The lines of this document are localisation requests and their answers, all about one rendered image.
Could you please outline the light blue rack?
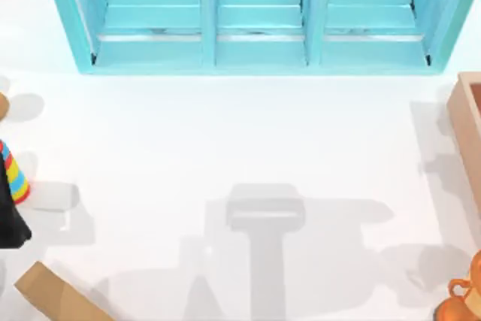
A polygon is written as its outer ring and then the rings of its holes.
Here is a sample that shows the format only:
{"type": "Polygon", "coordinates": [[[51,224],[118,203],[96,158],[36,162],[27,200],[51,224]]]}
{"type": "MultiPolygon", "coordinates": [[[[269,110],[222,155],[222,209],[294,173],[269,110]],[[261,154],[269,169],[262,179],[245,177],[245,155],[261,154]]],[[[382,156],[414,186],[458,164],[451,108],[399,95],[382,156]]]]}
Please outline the light blue rack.
{"type": "Polygon", "coordinates": [[[436,74],[473,0],[54,0],[83,74],[436,74]]]}

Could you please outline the salmon-coloured shallow box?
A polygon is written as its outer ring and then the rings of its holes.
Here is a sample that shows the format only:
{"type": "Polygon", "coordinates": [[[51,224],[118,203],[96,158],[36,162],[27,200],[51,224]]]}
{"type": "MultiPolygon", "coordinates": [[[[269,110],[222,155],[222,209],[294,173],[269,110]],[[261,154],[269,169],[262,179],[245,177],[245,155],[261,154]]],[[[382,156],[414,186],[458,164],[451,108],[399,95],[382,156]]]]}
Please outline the salmon-coloured shallow box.
{"type": "Polygon", "coordinates": [[[481,71],[460,72],[446,106],[473,199],[481,214],[481,71]]]}

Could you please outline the stack of coloured rings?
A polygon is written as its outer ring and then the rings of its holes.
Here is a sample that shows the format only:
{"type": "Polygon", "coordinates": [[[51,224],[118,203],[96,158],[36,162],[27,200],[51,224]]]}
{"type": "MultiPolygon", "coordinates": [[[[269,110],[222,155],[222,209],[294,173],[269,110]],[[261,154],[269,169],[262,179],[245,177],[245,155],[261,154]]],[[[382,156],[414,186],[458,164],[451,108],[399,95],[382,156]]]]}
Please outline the stack of coloured rings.
{"type": "Polygon", "coordinates": [[[8,185],[15,204],[23,203],[30,194],[30,184],[24,173],[20,170],[7,144],[0,139],[0,152],[5,164],[8,185]]]}

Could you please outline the orange trophy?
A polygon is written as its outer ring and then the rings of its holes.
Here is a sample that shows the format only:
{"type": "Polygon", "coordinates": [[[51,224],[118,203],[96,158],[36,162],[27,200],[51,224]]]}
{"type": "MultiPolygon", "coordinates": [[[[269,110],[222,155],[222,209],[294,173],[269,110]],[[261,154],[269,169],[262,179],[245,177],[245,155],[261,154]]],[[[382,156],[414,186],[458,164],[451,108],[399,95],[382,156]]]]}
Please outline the orange trophy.
{"type": "Polygon", "coordinates": [[[481,321],[481,250],[472,258],[466,278],[450,280],[448,292],[434,311],[434,321],[481,321]]]}

